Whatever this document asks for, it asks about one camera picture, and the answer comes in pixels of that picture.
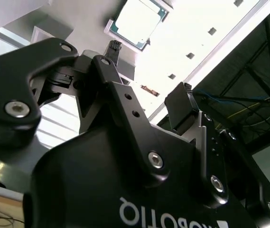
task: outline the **wire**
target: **wire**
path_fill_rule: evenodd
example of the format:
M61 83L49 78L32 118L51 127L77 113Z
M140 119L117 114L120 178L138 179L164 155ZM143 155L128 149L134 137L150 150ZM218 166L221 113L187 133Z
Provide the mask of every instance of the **wire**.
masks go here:
M230 119L230 118L232 118L233 116L236 116L236 115L238 115L238 114L240 114L240 113L242 113L242 112L244 112L245 110L251 110L251 111L253 111L252 109L250 109L250 108L253 108L253 107L255 107L255 106L257 106L257 105L260 105L260 103L259 102L257 102L257 103L254 103L254 104L252 104L252 105L250 105L250 106L245 106L244 104L242 104L242 103L240 103L240 102L236 102L236 101L232 101L232 100L229 100L229 101L227 101L227 100L224 100L224 99L216 99L216 98L214 98L214 97L212 97L212 95L210 95L210 94L208 94L206 91L204 91L204 90L202 90L202 89L196 89L197 91L200 91L200 92L202 92L202 93L204 93L205 95L207 95L209 98L211 98L211 99L213 99L213 100L215 100L215 101L217 101L217 102L219 102L219 103L225 103L225 104L231 104L231 103L238 103L238 104L240 104L240 105L242 105L242 106L244 106L245 108L244 109L242 109L242 110L240 110L240 111L237 111L237 112L235 112L235 113L233 113L232 115L230 115L230 116L228 116L227 117L227 119ZM264 96L259 96L258 97L259 99L263 99L263 98L265 98ZM219 123L217 126L216 126L216 130L218 130L219 129L219 127L221 127L221 123Z
M242 110L240 110L240 111L238 111L238 112L233 113L232 115L228 116L227 119L230 119L230 118L232 118L233 116L236 116L236 115L238 115L238 114L244 112L245 110L251 110L251 108L253 108L253 107L257 106L257 105L260 105L260 103L252 104L252 105L250 105L249 107L245 106L244 109L242 109ZM220 126L221 126L221 123L219 123L219 124L216 126L216 129L218 129Z
M15 219L15 218L0 217L0 219L6 219L6 220L11 219L11 220L14 220L14 221L16 221L16 222L20 222L20 223L23 223L23 224L24 224L24 221L18 220L18 219Z
M245 126L243 126L243 127L253 127L253 126L257 126L257 125L259 125L259 124L262 124L262 123L266 122L266 120L269 120L269 119L270 119L270 116L269 116L268 118L266 118L265 120L263 120L263 121L260 121L260 122L258 122L258 123L251 124L251 125L245 125Z
M233 101L234 103L237 103L241 106L244 106L245 108L249 109L251 112L253 112L254 114L256 114L257 116L259 116L261 119L264 120L264 122L266 122L269 126L270 126L270 122L268 120L266 120L264 117L262 117L262 115L260 115L259 113L257 113L256 111L250 109L249 107L245 106L244 104L238 102L238 101Z

